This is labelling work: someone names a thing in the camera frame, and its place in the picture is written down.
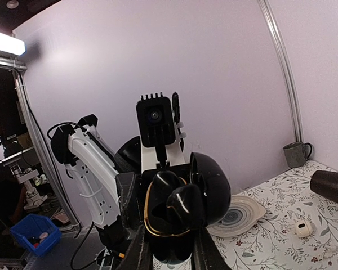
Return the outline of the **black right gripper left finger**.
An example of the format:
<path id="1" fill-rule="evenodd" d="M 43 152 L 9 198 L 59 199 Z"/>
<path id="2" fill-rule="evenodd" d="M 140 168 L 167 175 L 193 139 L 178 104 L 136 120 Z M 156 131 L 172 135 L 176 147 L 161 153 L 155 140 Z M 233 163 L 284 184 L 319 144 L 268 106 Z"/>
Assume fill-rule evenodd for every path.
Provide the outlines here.
<path id="1" fill-rule="evenodd" d="M 117 270 L 151 270 L 153 269 L 153 255 L 146 239 L 145 226 L 141 225 L 132 239 L 123 260 Z"/>

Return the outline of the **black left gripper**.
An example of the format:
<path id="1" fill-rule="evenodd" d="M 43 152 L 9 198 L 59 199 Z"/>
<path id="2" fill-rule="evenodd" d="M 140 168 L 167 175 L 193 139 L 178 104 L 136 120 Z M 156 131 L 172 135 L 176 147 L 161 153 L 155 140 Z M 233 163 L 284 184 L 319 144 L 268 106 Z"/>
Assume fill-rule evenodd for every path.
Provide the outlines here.
<path id="1" fill-rule="evenodd" d="M 175 166 L 167 166 L 165 168 L 149 169 L 142 172 L 142 179 L 152 180 L 154 175 L 160 171 L 170 171 L 184 180 L 190 178 L 190 165 L 180 164 Z M 134 172 L 121 173 L 115 177 L 119 201 L 119 209 L 121 212 L 121 221 L 124 230 L 127 232 L 128 239 L 133 239 L 138 228 L 142 224 L 140 214 L 140 204 L 137 198 L 139 183 L 137 175 Z"/>

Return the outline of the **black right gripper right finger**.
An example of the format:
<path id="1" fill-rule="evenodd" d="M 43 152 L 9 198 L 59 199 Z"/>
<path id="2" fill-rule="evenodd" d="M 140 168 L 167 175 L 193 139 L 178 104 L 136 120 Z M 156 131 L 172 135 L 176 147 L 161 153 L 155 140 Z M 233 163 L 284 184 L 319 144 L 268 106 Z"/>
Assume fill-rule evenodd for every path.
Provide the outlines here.
<path id="1" fill-rule="evenodd" d="M 231 270 L 217 249 L 207 228 L 202 227 L 195 233 L 191 269 Z"/>

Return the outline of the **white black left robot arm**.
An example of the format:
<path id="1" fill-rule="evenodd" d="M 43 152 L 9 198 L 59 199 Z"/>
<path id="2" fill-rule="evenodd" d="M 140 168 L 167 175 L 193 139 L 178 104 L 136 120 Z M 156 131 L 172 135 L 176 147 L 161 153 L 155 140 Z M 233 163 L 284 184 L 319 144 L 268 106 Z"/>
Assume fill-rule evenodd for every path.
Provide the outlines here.
<path id="1" fill-rule="evenodd" d="M 79 122 L 63 122 L 48 130 L 52 152 L 78 185 L 103 245 L 125 253 L 142 228 L 143 239 L 160 260 L 173 255 L 181 260 L 192 248 L 194 235 L 167 207 L 177 188 L 186 186 L 188 165 L 184 163 L 181 124 L 174 115 L 176 140 L 162 150 L 166 166 L 157 154 L 129 140 L 113 152 L 97 131 L 95 115 Z"/>

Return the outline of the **white open earbud case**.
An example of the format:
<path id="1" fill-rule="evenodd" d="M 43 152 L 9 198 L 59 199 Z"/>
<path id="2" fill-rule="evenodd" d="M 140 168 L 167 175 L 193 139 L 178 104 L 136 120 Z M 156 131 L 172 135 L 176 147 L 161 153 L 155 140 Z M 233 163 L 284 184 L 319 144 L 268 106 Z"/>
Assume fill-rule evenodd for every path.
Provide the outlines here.
<path id="1" fill-rule="evenodd" d="M 309 237 L 313 233 L 311 222 L 307 219 L 302 219 L 294 225 L 295 235 L 299 238 Z"/>

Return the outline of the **white spiral plate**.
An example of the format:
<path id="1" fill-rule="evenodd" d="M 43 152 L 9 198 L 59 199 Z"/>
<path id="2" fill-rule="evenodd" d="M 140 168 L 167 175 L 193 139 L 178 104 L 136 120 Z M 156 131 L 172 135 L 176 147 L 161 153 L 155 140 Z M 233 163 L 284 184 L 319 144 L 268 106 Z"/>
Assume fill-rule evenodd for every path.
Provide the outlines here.
<path id="1" fill-rule="evenodd" d="M 208 232 L 217 237 L 234 237 L 249 231 L 266 213 L 266 209 L 256 200 L 234 195 L 226 215 Z"/>

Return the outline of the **blue plastic parts bin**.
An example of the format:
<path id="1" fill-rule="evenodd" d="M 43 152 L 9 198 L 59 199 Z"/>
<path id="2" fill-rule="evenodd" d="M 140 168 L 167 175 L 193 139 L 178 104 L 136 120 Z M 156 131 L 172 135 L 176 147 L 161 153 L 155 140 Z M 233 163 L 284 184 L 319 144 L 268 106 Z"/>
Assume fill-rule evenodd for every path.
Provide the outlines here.
<path id="1" fill-rule="evenodd" d="M 54 223 L 45 216 L 28 214 L 10 228 L 16 242 L 33 255 L 46 255 L 61 239 L 61 232 Z"/>

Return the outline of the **grey cup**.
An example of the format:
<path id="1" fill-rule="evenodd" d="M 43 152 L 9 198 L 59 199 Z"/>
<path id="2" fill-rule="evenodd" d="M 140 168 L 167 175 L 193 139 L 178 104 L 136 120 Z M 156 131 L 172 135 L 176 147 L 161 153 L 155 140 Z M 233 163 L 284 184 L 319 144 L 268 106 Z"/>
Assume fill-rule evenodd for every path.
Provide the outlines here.
<path id="1" fill-rule="evenodd" d="M 313 152 L 313 145 L 309 142 L 293 142 L 283 147 L 287 165 L 298 168 L 305 165 Z"/>

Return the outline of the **black cylinder speaker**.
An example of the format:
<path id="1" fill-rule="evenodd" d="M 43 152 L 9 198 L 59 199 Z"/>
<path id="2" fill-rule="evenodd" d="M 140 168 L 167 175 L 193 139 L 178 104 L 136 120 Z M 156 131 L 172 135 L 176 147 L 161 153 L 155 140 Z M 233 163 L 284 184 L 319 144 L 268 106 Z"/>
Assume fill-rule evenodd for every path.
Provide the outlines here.
<path id="1" fill-rule="evenodd" d="M 338 203 L 338 172 L 315 171 L 310 180 L 310 189 L 325 199 Z"/>

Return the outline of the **left aluminium frame post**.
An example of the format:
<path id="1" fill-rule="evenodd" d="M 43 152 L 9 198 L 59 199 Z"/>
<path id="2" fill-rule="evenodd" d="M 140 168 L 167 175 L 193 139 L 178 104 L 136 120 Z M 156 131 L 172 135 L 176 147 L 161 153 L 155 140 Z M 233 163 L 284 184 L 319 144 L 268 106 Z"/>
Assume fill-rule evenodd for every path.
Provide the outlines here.
<path id="1" fill-rule="evenodd" d="M 303 125 L 301 121 L 299 99 L 297 96 L 295 79 L 292 73 L 290 59 L 288 58 L 286 46 L 269 1 L 258 1 L 258 4 L 271 35 L 274 48 L 277 53 L 279 65 L 281 67 L 284 84 L 286 86 L 288 94 L 295 140 L 302 141 Z"/>

